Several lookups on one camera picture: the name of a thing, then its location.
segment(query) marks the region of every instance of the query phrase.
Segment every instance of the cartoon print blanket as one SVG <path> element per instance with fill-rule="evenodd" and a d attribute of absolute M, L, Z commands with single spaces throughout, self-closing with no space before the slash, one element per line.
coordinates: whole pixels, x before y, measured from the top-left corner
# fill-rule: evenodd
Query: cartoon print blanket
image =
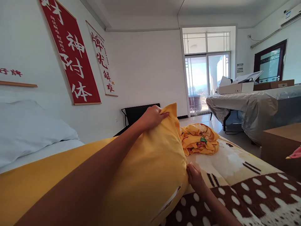
<path fill-rule="evenodd" d="M 207 186 L 242 225 L 301 225 L 301 183 L 225 138 L 218 142 L 219 151 L 214 155 L 196 153 L 187 161 L 201 169 Z M 217 222 L 189 186 L 161 225 L 210 226 Z"/>

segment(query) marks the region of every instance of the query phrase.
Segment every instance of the white pillow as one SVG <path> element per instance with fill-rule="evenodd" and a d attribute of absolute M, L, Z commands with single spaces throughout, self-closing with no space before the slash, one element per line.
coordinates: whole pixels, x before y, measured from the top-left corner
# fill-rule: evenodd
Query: white pillow
<path fill-rule="evenodd" d="M 74 129 L 33 100 L 0 103 L 0 126 L 0 167 L 53 143 L 78 140 Z"/>

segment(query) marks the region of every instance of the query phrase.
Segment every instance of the plastic cover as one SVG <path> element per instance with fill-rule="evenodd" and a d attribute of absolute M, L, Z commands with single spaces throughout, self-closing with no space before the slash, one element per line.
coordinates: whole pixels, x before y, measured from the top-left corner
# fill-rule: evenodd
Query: plastic cover
<path fill-rule="evenodd" d="M 262 131 L 301 122 L 301 85 L 236 94 L 214 94 L 207 105 L 223 124 L 231 110 L 241 112 L 241 127 L 261 144 Z"/>

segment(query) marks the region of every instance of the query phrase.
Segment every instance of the calligraphy banner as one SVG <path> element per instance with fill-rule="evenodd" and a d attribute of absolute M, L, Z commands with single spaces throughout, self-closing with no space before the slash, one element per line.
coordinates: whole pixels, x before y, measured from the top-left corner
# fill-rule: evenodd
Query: calligraphy banner
<path fill-rule="evenodd" d="M 107 51 L 104 44 L 104 39 L 100 34 L 87 22 L 88 29 L 90 31 L 91 39 L 93 42 L 95 55 L 98 61 L 98 66 L 100 69 L 100 74 L 103 79 L 104 90 L 107 96 L 117 96 L 115 90 L 115 82 L 110 77 L 109 72 L 109 60 L 107 56 Z"/>
<path fill-rule="evenodd" d="M 39 2 L 60 54 L 74 104 L 101 104 L 76 19 L 56 0 Z"/>

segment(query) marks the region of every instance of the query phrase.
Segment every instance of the air conditioner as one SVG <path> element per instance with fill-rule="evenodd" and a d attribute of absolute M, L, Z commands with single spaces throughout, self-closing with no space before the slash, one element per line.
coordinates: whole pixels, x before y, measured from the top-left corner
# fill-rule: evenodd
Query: air conditioner
<path fill-rule="evenodd" d="M 297 5 L 295 8 L 285 11 L 284 17 L 281 19 L 279 23 L 279 28 L 284 28 L 293 22 L 296 22 L 301 18 L 301 4 Z"/>

